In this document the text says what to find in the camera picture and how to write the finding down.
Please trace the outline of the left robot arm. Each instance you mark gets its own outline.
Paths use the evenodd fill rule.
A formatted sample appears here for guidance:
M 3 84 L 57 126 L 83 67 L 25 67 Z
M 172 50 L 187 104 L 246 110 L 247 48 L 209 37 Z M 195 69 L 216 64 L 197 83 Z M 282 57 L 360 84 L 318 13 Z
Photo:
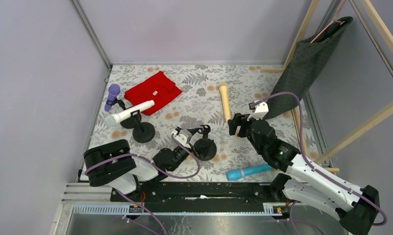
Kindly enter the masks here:
M 139 182 L 159 182 L 173 177 L 182 162 L 191 156 L 201 169 L 203 157 L 216 154 L 215 143 L 208 138 L 209 125 L 193 129 L 177 127 L 171 133 L 176 148 L 161 149 L 152 159 L 130 152 L 127 140 L 114 141 L 84 152 L 84 174 L 92 187 L 110 186 L 122 194 L 130 194 L 139 188 Z

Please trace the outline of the cream yellow microphone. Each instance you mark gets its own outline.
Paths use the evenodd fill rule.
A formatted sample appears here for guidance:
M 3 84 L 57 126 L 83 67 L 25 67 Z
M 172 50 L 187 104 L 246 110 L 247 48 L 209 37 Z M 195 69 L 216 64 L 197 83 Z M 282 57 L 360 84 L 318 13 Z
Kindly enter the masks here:
M 225 82 L 220 83 L 219 92 L 221 96 L 224 119 L 225 122 L 228 122 L 228 120 L 231 119 L 231 111 L 230 111 L 229 98 L 228 98 L 228 85 Z

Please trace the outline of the purple microphone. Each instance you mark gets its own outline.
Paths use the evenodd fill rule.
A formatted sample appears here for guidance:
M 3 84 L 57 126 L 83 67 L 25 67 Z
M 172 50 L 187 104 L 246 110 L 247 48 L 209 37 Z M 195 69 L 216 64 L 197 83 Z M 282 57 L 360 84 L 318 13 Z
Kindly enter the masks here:
M 117 103 L 117 97 L 121 92 L 121 88 L 118 84 L 112 84 L 108 88 L 108 96 L 104 106 L 104 110 L 109 112 L 114 104 Z

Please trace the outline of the white microphone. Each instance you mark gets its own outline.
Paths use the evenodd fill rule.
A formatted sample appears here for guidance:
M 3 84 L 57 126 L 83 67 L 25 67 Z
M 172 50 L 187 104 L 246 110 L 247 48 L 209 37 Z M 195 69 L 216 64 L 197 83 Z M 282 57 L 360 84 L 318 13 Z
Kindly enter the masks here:
M 140 103 L 138 105 L 132 106 L 130 108 L 127 108 L 126 110 L 115 113 L 115 114 L 110 114 L 104 119 L 104 124 L 108 127 L 115 126 L 122 121 L 130 118 L 132 116 L 132 113 L 135 112 L 142 112 L 145 111 L 155 105 L 155 102 L 153 100 L 145 101 L 143 103 Z

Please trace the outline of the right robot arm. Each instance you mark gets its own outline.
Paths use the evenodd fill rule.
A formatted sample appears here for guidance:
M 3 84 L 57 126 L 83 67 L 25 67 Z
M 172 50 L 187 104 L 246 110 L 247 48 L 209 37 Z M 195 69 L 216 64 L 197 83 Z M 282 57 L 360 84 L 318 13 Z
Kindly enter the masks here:
M 237 113 L 227 121 L 229 134 L 247 138 L 256 153 L 280 176 L 287 178 L 283 194 L 307 203 L 339 221 L 353 235 L 367 235 L 379 214 L 379 192 L 360 187 L 323 169 L 293 145 L 277 138 L 275 129 L 262 119 Z

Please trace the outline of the black mic stand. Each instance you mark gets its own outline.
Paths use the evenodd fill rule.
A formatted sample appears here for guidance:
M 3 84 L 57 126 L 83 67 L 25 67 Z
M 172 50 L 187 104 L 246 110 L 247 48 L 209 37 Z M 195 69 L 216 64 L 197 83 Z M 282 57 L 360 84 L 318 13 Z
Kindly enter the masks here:
M 131 112 L 131 118 L 135 121 L 132 136 L 138 143 L 147 143 L 155 136 L 155 128 L 149 122 L 142 122 L 139 110 Z
M 210 161 L 217 153 L 217 146 L 215 142 L 208 137 L 211 131 L 209 125 L 201 125 L 198 133 L 202 134 L 202 138 L 197 140 L 194 144 L 196 151 L 196 158 L 200 161 Z
M 117 98 L 113 101 L 107 100 L 105 107 L 111 108 L 115 104 L 118 104 L 123 111 L 108 115 L 104 119 L 104 124 L 108 127 L 120 124 L 125 129 L 133 129 L 137 125 L 137 120 L 133 116 L 139 112 L 139 108 L 136 106 L 126 108 L 125 103 Z

